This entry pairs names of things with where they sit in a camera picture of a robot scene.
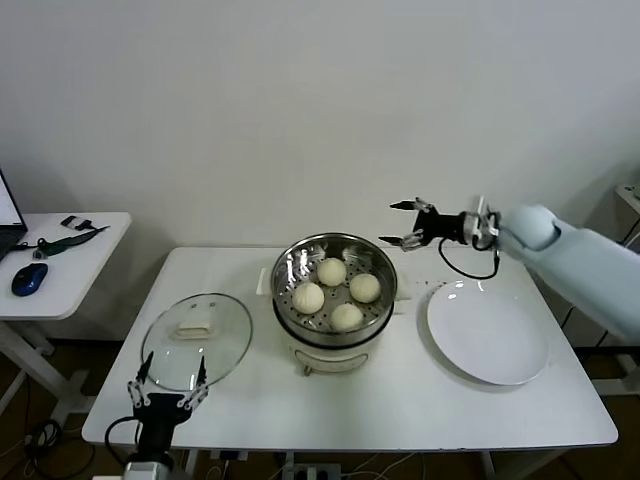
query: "white table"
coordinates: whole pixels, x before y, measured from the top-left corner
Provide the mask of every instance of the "white table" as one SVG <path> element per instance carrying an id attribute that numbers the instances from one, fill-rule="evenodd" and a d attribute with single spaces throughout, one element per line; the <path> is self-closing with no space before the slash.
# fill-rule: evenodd
<path id="1" fill-rule="evenodd" d="M 410 279 L 412 298 L 402 305 L 404 313 L 391 320 L 363 368 L 340 376 L 303 376 L 282 345 L 282 329 L 270 299 L 255 293 L 261 269 L 270 267 L 280 252 L 276 248 L 174 250 L 84 424 L 85 440 L 101 443 L 113 420 L 131 414 L 126 383 L 140 365 L 141 343 L 156 317 L 184 297 L 222 292 L 248 307 L 253 342 L 240 365 L 214 385 L 191 420 L 176 429 L 176 448 L 562 451 L 616 441 L 616 427 L 521 264 L 504 258 L 500 274 L 491 281 L 517 292 L 531 309 L 549 342 L 549 362 L 526 385 L 497 387 L 457 372 L 423 328 L 427 293 L 437 281 L 459 279 L 434 249 L 410 254 L 388 251 L 396 268 Z M 491 268 L 490 257 L 466 248 L 449 249 L 449 255 L 466 271 Z M 133 445 L 134 429 L 131 424 L 119 426 L 112 432 L 112 442 Z M 512 472 L 507 475 L 522 478 Z"/>
<path id="2" fill-rule="evenodd" d="M 0 400 L 0 412 L 29 375 L 58 398 L 52 418 L 61 425 L 69 413 L 89 411 L 93 399 L 80 394 L 88 371 L 64 378 L 40 356 L 53 352 L 51 344 L 37 326 L 24 321 L 56 321 L 73 314 L 131 224 L 130 215 L 121 212 L 28 214 L 24 219 L 29 232 L 22 241 L 34 245 L 41 237 L 52 242 L 83 233 L 60 225 L 69 215 L 88 218 L 96 227 L 110 227 L 83 245 L 43 260 L 49 272 L 34 294 L 17 297 L 11 293 L 16 272 L 35 261 L 33 250 L 11 252 L 0 261 L 0 351 L 22 368 Z"/>

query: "white plate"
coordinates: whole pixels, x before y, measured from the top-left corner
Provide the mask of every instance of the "white plate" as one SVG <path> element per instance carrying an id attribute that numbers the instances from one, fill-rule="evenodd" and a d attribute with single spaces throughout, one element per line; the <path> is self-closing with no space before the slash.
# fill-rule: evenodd
<path id="1" fill-rule="evenodd" d="M 461 370 L 496 385 L 520 385 L 547 364 L 547 341 L 517 296 L 490 282 L 444 285 L 427 310 L 429 329 Z"/>

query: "floor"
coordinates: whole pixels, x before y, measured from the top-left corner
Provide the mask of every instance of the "floor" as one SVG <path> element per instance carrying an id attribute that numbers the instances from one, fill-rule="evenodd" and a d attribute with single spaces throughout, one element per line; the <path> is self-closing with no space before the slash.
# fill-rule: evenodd
<path id="1" fill-rule="evenodd" d="M 78 364 L 88 367 L 91 374 L 84 392 L 95 395 L 100 390 L 109 367 L 118 353 L 117 347 L 58 347 L 50 358 L 51 363 L 65 375 L 69 375 Z M 593 356 L 586 362 L 586 368 L 592 378 L 609 378 L 619 376 L 621 371 L 617 364 L 607 358 Z M 0 356 L 0 391 L 4 391 L 11 383 L 18 369 L 9 360 Z M 27 384 L 23 384 L 4 413 L 0 416 L 0 480 L 18 480 L 34 476 L 45 478 L 34 473 L 31 465 L 23 460 L 24 452 L 21 445 L 5 453 L 16 445 L 25 435 L 26 430 L 32 429 L 38 422 L 46 420 L 54 406 L 53 397 L 37 383 L 30 383 L 30 405 L 27 413 Z M 531 479 L 538 480 L 622 480 L 640 477 L 640 399 L 639 398 L 608 398 L 605 404 L 611 413 L 620 432 L 619 441 L 609 447 L 584 448 L 568 452 L 558 460 L 548 464 Z M 69 419 L 64 426 L 63 439 L 76 440 L 63 442 L 55 447 L 49 455 L 39 462 L 40 470 L 48 477 L 66 476 L 76 471 L 86 463 L 91 455 L 91 446 L 79 439 L 79 428 L 82 426 L 83 416 Z M 495 455 L 495 463 L 499 468 L 517 453 L 502 453 Z M 184 461 L 184 452 L 174 452 L 178 462 Z M 343 472 L 350 472 L 356 466 L 371 458 L 371 454 L 299 454 L 296 461 L 340 463 Z M 381 454 L 366 465 L 362 471 L 381 472 L 393 462 L 403 458 L 403 455 Z M 275 474 L 283 461 L 282 454 L 269 452 L 252 453 L 249 461 L 229 462 L 226 478 L 228 480 L 255 479 L 269 480 Z M 210 460 L 201 453 L 198 459 L 195 478 L 198 480 L 219 480 L 220 469 L 224 462 Z M 90 466 L 71 478 L 87 479 L 95 475 L 118 475 L 121 468 L 110 457 L 104 447 L 95 447 L 95 458 Z M 478 454 L 473 453 L 437 453 L 416 454 L 407 458 L 393 469 L 386 477 L 394 479 L 456 479 L 479 480 L 483 478 L 482 467 Z M 376 480 L 375 475 L 362 474 L 363 480 Z"/>

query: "glass lid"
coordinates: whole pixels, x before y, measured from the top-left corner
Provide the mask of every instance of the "glass lid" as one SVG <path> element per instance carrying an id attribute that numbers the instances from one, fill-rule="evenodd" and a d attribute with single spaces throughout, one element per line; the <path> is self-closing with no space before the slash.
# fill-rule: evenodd
<path id="1" fill-rule="evenodd" d="M 253 324 L 247 308 L 223 293 L 180 300 L 151 325 L 142 358 L 153 352 L 149 379 L 168 390 L 195 387 L 204 356 L 207 384 L 229 375 L 251 343 Z"/>

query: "blue mouse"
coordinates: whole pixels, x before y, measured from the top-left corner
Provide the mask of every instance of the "blue mouse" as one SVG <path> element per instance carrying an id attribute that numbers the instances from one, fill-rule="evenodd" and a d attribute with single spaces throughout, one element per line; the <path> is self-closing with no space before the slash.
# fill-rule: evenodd
<path id="1" fill-rule="evenodd" d="M 31 295 L 38 288 L 44 277 L 47 276 L 49 266 L 46 263 L 32 263 L 18 270 L 11 282 L 11 291 L 18 297 Z"/>

